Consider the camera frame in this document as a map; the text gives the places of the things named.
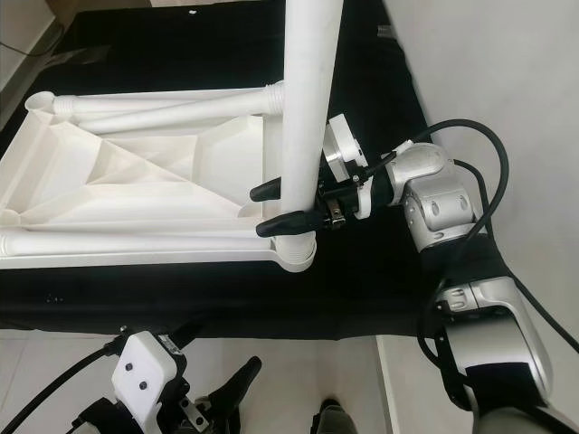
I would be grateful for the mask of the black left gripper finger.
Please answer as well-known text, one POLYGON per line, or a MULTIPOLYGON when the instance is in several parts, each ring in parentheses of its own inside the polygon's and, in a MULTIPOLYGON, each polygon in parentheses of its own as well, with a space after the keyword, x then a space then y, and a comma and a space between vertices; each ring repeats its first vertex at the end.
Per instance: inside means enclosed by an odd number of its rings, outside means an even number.
POLYGON ((247 363, 220 388, 207 394, 206 418, 209 430, 242 429, 240 405, 262 367, 261 358, 250 356, 247 363))
POLYGON ((170 340, 174 344, 174 347, 178 350, 183 350, 189 346, 203 331, 204 327, 208 323, 206 318, 194 317, 190 321, 186 321, 180 326, 175 327, 175 329, 166 332, 166 339, 170 340))

